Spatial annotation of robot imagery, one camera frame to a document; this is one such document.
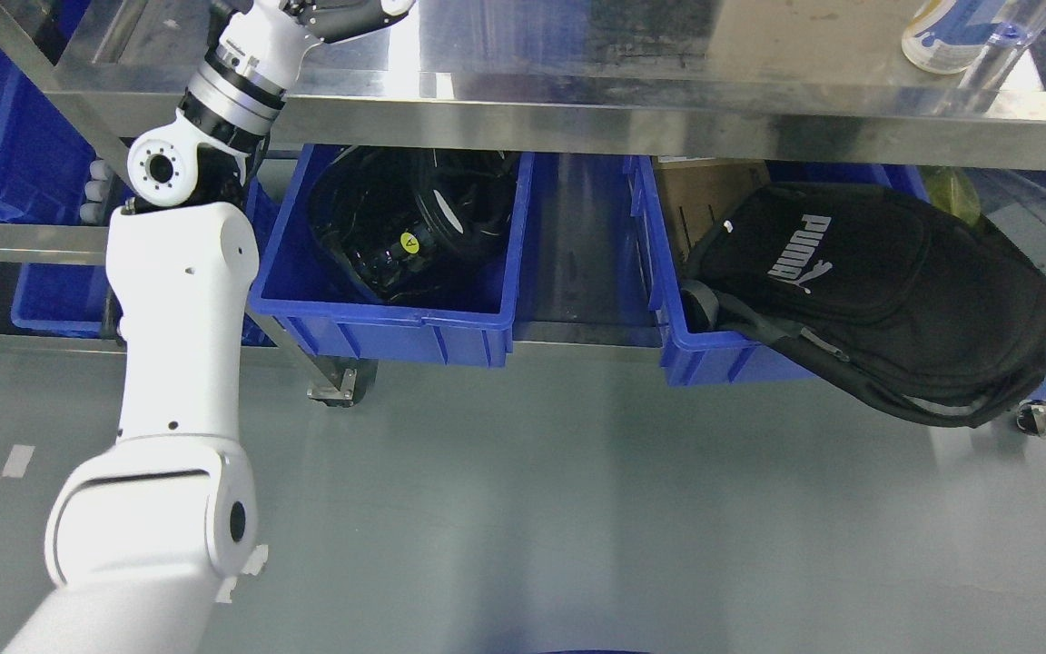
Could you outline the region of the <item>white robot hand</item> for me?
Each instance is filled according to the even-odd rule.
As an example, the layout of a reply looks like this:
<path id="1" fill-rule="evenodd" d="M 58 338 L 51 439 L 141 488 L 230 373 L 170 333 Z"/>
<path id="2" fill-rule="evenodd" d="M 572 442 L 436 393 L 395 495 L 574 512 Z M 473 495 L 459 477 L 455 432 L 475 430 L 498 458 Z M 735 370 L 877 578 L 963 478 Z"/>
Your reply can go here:
<path id="1" fill-rule="evenodd" d="M 308 1 L 298 16 L 280 1 L 254 1 L 249 12 L 230 12 L 214 42 L 224 69 L 262 87 L 292 87 L 306 53 L 397 24 L 416 1 Z"/>

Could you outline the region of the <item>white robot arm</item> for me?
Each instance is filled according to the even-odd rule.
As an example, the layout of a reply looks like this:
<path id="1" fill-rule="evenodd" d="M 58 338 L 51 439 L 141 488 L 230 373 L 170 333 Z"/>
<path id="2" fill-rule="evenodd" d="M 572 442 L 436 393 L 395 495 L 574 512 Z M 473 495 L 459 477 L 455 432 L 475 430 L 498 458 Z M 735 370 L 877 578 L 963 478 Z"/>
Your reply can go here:
<path id="1" fill-rule="evenodd" d="M 397 24 L 410 1 L 256 1 L 221 9 L 169 125 L 134 138 L 134 199 L 105 274 L 121 306 L 115 442 L 59 491 L 43 552 L 54 590 L 8 653 L 194 653 L 256 547 L 240 443 L 242 326 L 259 249 L 250 160 L 316 46 Z"/>

